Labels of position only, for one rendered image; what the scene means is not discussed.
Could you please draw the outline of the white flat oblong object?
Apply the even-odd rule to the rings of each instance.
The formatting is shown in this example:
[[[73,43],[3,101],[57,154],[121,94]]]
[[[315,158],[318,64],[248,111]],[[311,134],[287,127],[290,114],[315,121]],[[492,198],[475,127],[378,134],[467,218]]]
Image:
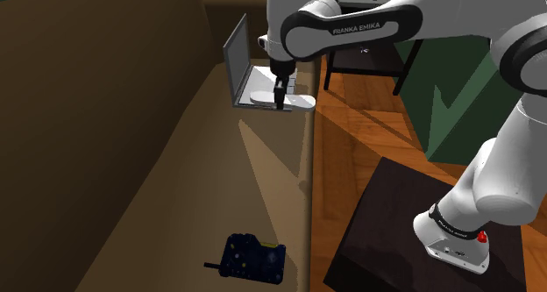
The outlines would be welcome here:
[[[310,95],[286,94],[281,103],[276,103],[273,92],[253,91],[250,100],[254,104],[271,107],[274,110],[314,110],[316,107],[316,99]]]

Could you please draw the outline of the grey open laptop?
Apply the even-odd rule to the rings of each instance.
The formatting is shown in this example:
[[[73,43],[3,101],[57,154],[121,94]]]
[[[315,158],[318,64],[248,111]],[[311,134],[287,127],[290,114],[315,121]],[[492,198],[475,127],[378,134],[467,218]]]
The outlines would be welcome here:
[[[234,107],[277,110],[276,76],[269,66],[251,63],[247,16],[244,14],[223,46],[224,63]]]

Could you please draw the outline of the dark blue handheld radio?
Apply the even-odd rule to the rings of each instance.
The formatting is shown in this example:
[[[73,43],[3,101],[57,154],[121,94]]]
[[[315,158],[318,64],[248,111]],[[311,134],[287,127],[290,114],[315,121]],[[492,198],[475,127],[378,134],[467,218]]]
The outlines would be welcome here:
[[[287,248],[283,244],[261,242],[250,233],[233,233],[225,242],[218,264],[204,262],[220,276],[279,285],[284,279]]]

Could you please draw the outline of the dark robot stand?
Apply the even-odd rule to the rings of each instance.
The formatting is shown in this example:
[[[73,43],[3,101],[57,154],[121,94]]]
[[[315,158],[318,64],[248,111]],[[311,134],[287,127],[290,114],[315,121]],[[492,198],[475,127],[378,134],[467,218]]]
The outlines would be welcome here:
[[[522,234],[490,223],[490,265],[473,274],[430,257],[414,217],[451,185],[387,158],[380,160],[324,277],[335,292],[527,292]]]

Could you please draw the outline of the black side table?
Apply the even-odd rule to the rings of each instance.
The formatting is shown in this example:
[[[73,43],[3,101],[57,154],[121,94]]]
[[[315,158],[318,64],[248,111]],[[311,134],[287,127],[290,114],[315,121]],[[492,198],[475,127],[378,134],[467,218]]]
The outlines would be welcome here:
[[[343,13],[372,9],[389,0],[337,0]],[[401,57],[395,44],[351,47],[328,53],[323,89],[328,90],[333,73],[393,77],[393,95],[398,96],[420,51],[423,40],[414,41],[407,56]]]

